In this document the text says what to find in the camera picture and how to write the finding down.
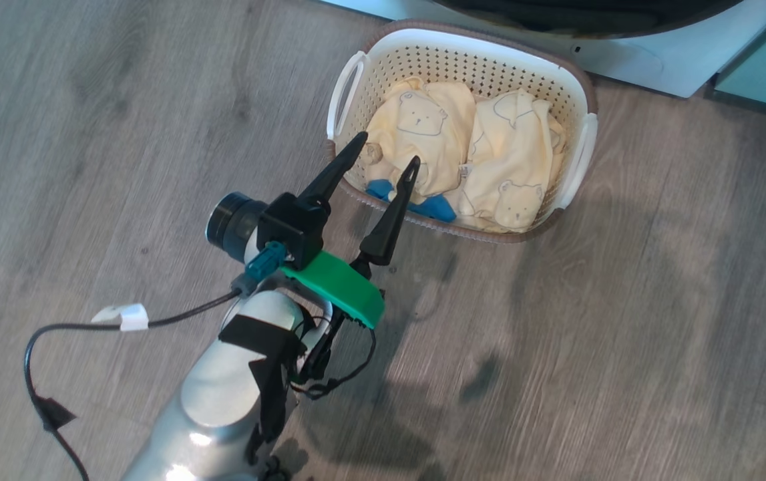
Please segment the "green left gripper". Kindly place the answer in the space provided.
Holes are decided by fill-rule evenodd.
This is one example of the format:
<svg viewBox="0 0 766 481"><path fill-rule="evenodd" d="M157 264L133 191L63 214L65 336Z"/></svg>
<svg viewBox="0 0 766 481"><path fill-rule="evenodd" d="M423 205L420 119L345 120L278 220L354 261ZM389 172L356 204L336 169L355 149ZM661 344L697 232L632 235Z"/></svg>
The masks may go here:
<svg viewBox="0 0 766 481"><path fill-rule="evenodd" d="M344 174L359 158L367 138L367 132L356 134L298 195L299 200L328 204ZM303 270L283 265L281 271L285 277L299 281L368 329L376 329L385 314L385 299L367 278L373 276L371 265L387 266L391 262L419 169L420 159L414 156L395 183L395 197L359 244L359 255L353 259L352 267L343 259L321 251Z"/></svg>

